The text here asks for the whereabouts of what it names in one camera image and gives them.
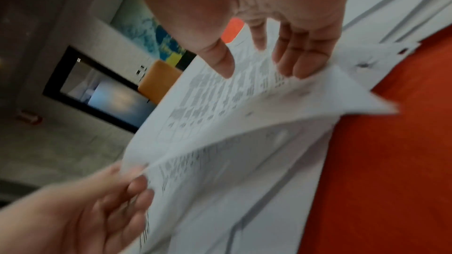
painting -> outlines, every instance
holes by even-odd
[[[176,66],[186,52],[148,9],[143,0],[123,0],[111,26],[156,59]]]

